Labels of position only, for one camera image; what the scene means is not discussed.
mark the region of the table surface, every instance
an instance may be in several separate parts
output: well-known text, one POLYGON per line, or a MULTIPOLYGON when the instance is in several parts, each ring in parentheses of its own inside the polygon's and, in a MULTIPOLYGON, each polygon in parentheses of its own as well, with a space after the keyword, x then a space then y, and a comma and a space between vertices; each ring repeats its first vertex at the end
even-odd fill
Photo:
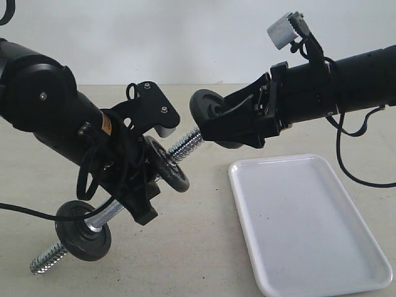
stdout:
MULTIPOLYGON (((193 92, 209 88, 227 95, 241 87, 163 86, 181 115, 181 124, 160 142, 170 147, 195 126, 189 112, 193 92)), ((79 89, 99 108, 125 100, 125 86, 79 89)), ((374 115, 366 136, 343 138, 345 164, 355 175, 380 183, 396 180, 395 113, 387 108, 374 115)), ((356 130, 364 114, 348 114, 346 128, 356 130)), ((0 133, 1 202, 55 213, 61 204, 75 199, 78 167, 5 121, 0 124, 0 133)), ((32 275, 28 266, 57 241, 54 223, 2 210, 0 296, 262 296, 239 224, 228 167, 245 158, 300 153, 315 153, 330 162, 391 266, 396 267, 396 190, 373 189, 349 180, 337 165, 335 133, 325 119, 318 119, 295 124, 280 137, 267 139, 260 150, 226 150, 206 142, 181 164, 191 184, 186 193, 177 193, 159 182, 162 193, 152 200, 159 214, 156 219, 140 226, 124 210, 109 223, 113 243, 106 257, 83 262, 67 255, 40 277, 32 275)), ((92 204, 97 206, 107 198, 99 191, 92 204)), ((392 282, 381 291, 358 296, 395 294, 392 282)))

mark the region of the bolt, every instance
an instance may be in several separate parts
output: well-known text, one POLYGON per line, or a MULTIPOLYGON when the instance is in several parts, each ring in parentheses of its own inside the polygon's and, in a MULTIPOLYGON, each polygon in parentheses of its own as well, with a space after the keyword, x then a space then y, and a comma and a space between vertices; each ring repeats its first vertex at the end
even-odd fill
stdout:
POLYGON ((47 99, 47 93, 43 92, 40 94, 40 100, 45 101, 47 99))
MULTIPOLYGON (((179 163, 192 153, 204 140, 198 127, 195 127, 190 133, 186 134, 174 146, 172 146, 166 156, 170 162, 179 163)), ((123 205, 114 200, 102 212, 85 220, 88 228, 93 232, 100 232, 101 227, 110 221, 117 213, 124 209, 123 205)), ((57 242, 45 250, 41 255, 35 258, 30 264, 30 271, 35 275, 41 275, 47 272, 53 265, 58 263, 66 254, 67 249, 61 242, 57 242)))

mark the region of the plastic tray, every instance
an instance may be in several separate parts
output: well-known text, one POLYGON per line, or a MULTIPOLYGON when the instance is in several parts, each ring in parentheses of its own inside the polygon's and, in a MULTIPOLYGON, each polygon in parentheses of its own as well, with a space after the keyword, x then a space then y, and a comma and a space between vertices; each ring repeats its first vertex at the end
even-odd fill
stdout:
POLYGON ((242 160, 229 175, 267 297, 338 296, 391 282, 388 260, 322 157, 242 160))

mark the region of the sticker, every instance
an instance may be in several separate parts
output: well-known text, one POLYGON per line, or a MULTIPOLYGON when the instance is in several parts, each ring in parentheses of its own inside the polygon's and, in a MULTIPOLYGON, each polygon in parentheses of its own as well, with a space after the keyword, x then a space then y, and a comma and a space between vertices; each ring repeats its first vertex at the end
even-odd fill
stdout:
POLYGON ((101 113, 102 115, 102 122, 101 122, 101 129, 107 134, 107 135, 111 135, 111 131, 112 131, 112 127, 111 127, 111 121, 109 119, 109 117, 107 115, 105 115, 104 113, 101 113))

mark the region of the white backdrop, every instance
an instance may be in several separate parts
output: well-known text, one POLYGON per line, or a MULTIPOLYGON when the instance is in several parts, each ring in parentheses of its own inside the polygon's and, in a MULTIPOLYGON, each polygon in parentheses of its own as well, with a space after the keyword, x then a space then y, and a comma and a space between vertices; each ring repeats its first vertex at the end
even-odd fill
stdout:
MULTIPOLYGON (((0 0, 4 9, 5 0, 0 0)), ((278 51, 266 29, 300 11, 326 55, 396 44, 395 0, 16 0, 0 36, 68 65, 79 84, 248 83, 278 51)))

